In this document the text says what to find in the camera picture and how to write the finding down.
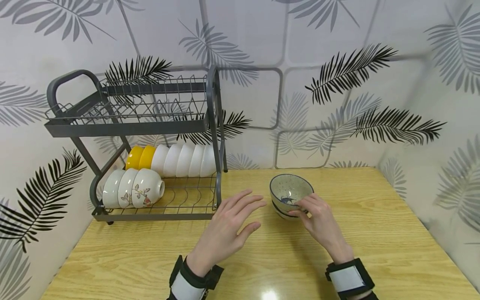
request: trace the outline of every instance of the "dish rack upper tier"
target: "dish rack upper tier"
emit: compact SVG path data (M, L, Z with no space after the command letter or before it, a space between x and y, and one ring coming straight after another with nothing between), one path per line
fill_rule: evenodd
M82 74L90 77L96 91L75 105L57 103L58 86ZM207 94L214 89L207 75L99 81L91 72L77 70L62 78L67 80L54 80L47 90L51 109L45 127L53 137L177 134L209 128Z

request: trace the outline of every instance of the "dish rack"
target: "dish rack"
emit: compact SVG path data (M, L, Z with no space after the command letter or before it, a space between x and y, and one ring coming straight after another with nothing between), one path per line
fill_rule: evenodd
M75 105L57 102L60 85L86 75L96 91ZM102 80L76 70L54 79L47 88L50 109L45 127L53 137L69 137L92 169L90 199L97 221L211 219L221 203L222 169L227 172L220 79L216 67L203 77ZM124 151L126 136L206 132L215 154L216 172L208 178L162 178L164 196L149 208L107 210L97 196L99 182ZM121 145L99 167L80 137L119 136Z

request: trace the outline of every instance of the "yellow bowl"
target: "yellow bowl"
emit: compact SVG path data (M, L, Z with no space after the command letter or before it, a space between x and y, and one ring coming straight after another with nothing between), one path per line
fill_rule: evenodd
M142 152L144 149L140 146L135 146L132 148L127 157L127 163L125 164L125 170L136 169L139 170L138 165L140 163L140 158L142 157Z
M138 169L150 169L152 166L153 154L155 154L156 148L153 146L146 146L142 157L140 158L140 163L138 165Z

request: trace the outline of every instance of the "bowl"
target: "bowl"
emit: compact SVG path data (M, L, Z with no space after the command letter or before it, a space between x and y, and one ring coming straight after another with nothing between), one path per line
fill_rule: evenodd
M313 193L313 187L305 179L293 174L280 174L270 181L270 196L275 212L284 219L295 219L288 215L291 210L299 210L295 202Z
M124 170L115 170L107 178L102 192L102 201L105 208L120 208L118 191L123 173L125 173Z
M186 177L188 176L188 171L190 169L190 163L192 162L193 151L195 148L188 144L184 144L180 151L179 162L177 164L177 177Z
M158 145L153 154L152 166L153 171L157 172L160 176L163 176L163 165L165 164L165 158L167 158L168 147L165 145Z
M153 155L155 154L155 147L145 146L142 156L140 157L140 162L138 163L138 169L150 169L152 166Z
M142 157L142 152L144 149L140 146L135 146L132 148L130 153L128 153L127 163L125 164L125 170L128 169L137 169L140 164L140 158Z
M168 150L165 164L163 165L163 174L165 177L175 177L177 174L177 164L182 149L181 144L173 144Z
M133 207L132 204L132 187L133 181L137 176L138 170L128 169L123 173L119 183L118 202L121 208Z
M202 159L204 157L205 146L195 145L193 150L192 161L190 162L190 168L188 170L188 177L199 177L200 168L202 166Z
M210 177L216 171L215 156L213 146L205 146L202 165L200 167L200 177Z
M152 207L163 196L165 183L150 169L141 169L132 185L132 203L135 208Z

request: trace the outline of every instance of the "wallpaper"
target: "wallpaper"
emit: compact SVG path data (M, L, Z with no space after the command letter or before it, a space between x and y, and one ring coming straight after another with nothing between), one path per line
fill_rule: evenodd
M39 299L92 219L92 171L43 126L47 85L145 61L175 78L221 68L229 168L378 168L479 289L480 3L0 0L0 31L0 300ZM57 97L92 91L79 78ZM83 141L100 165L121 145Z

